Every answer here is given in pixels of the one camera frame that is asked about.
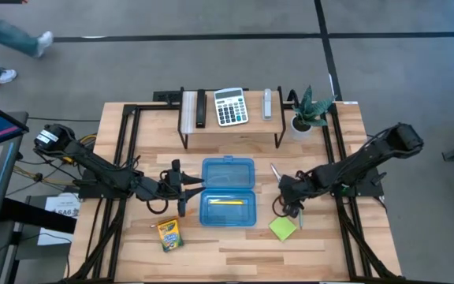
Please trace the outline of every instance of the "white paper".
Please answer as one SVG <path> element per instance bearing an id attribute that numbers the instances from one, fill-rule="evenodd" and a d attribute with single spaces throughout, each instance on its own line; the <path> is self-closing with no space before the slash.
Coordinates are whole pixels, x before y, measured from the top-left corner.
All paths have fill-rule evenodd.
<path id="1" fill-rule="evenodd" d="M 61 195 L 59 196 L 47 197 L 47 204 L 45 205 L 45 210 L 56 212 L 77 219 L 78 212 L 80 211 L 80 202 L 78 201 L 77 196 L 73 195 L 73 193 L 61 193 Z M 39 232 L 41 234 L 47 233 L 55 237 L 63 237 L 70 241 L 73 240 L 72 234 L 57 232 L 45 228 L 41 228 Z M 39 235 L 38 245 L 58 245 L 69 243 L 66 240 L 57 239 L 55 237 Z"/>

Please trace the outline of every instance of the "blue box lid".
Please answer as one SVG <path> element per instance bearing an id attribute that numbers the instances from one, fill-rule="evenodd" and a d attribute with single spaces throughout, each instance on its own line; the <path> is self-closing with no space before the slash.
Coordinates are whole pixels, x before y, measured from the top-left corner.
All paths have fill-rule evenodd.
<path id="1" fill-rule="evenodd" d="M 203 161 L 199 221 L 204 226 L 253 226 L 257 222 L 255 164 L 252 159 L 208 158 Z"/>
<path id="2" fill-rule="evenodd" d="M 223 158 L 203 160 L 203 187 L 207 189 L 253 189 L 255 164 L 249 158 Z"/>

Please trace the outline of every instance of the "white sneaker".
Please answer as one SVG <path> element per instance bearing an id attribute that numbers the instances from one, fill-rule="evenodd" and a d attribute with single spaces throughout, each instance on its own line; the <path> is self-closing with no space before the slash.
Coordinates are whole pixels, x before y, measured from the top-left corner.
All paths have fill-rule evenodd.
<path id="1" fill-rule="evenodd" d="M 1 73 L 0 84 L 5 84 L 13 81 L 17 77 L 17 71 L 15 70 L 5 70 Z"/>
<path id="2" fill-rule="evenodd" d="M 36 58 L 40 58 L 43 56 L 45 50 L 52 45 L 54 42 L 54 34 L 52 32 L 44 32 L 38 38 L 38 53 L 36 54 Z"/>

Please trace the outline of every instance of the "wooden table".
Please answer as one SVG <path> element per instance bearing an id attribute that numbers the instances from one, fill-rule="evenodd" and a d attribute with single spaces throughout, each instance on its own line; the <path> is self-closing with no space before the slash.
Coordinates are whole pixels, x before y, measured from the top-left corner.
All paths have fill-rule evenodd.
<path id="1" fill-rule="evenodd" d="M 102 112 L 95 153 L 113 161 L 120 127 L 123 103 L 107 103 Z M 356 151 L 365 141 L 359 106 L 337 103 L 341 129 L 347 153 Z M 212 228 L 199 223 L 199 196 L 188 202 L 186 217 L 179 220 L 185 246 L 163 252 L 158 232 L 150 225 L 177 215 L 175 203 L 170 203 L 164 215 L 152 215 L 146 204 L 132 198 L 125 211 L 124 229 L 117 262 L 117 282 L 170 281 L 318 281 L 346 280 L 343 242 L 339 230 L 336 204 L 329 195 L 304 203 L 303 229 L 287 241 L 280 242 L 268 224 L 275 215 L 271 204 L 279 194 L 276 178 L 270 169 L 273 163 L 281 174 L 293 175 L 297 170 L 309 170 L 328 163 L 322 128 L 313 128 L 306 141 L 292 139 L 292 110 L 285 111 L 288 132 L 279 149 L 271 136 L 260 134 L 209 134 L 190 136 L 189 149 L 184 150 L 177 133 L 178 111 L 145 110 L 141 114 L 135 156 L 141 155 L 138 170 L 158 179 L 158 174 L 170 168 L 173 159 L 180 159 L 182 170 L 200 176 L 203 159 L 234 155 L 255 161 L 257 223 L 250 228 Z M 330 135 L 334 154 L 339 160 L 333 126 Z M 125 151 L 130 131 L 126 133 Z M 358 198 L 359 213 L 367 242 L 388 269 L 399 274 L 400 268 L 393 245 L 389 222 L 384 209 L 372 198 Z M 72 272 L 83 263 L 97 200 L 82 203 L 69 261 Z M 161 201 L 152 202 L 160 208 Z M 99 214 L 95 244 L 98 240 Z M 362 274 L 356 243 L 357 274 Z M 107 274 L 111 245 L 103 259 L 102 276 Z"/>

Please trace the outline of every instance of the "calculator display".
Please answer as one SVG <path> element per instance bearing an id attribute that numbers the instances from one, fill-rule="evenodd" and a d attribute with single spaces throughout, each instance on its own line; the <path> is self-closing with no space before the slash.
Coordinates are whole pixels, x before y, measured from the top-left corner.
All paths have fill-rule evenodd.
<path id="1" fill-rule="evenodd" d="M 215 95 L 215 99 L 225 99 L 225 98 L 230 98 L 230 97 L 233 97 L 233 96 L 238 96 L 238 95 L 241 95 L 241 94 L 243 94 L 242 91 L 222 92 L 222 93 L 216 94 Z"/>

